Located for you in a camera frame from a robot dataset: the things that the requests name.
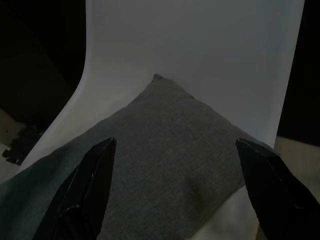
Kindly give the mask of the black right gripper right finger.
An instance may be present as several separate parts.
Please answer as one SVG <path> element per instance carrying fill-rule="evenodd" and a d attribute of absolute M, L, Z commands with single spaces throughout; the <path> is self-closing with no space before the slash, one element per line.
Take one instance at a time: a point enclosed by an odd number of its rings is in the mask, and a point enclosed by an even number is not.
<path fill-rule="evenodd" d="M 270 148 L 239 138 L 245 186 L 267 240 L 320 240 L 320 203 Z"/>

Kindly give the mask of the white plastic chair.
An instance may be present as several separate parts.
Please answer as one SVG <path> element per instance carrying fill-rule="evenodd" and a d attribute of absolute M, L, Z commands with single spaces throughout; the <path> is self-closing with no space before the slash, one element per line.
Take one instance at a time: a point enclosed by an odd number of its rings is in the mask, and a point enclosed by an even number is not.
<path fill-rule="evenodd" d="M 253 141 L 273 146 L 303 5 L 304 0 L 86 0 L 82 78 L 17 174 L 129 105 L 156 75 Z M 243 185 L 187 240 L 255 240 L 257 229 Z"/>

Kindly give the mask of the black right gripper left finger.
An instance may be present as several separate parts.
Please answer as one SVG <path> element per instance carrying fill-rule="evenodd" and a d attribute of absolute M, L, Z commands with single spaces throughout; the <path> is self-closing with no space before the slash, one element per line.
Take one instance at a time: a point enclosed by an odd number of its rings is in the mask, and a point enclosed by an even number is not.
<path fill-rule="evenodd" d="M 94 145 L 56 191 L 32 240 L 97 240 L 110 195 L 117 140 Z"/>

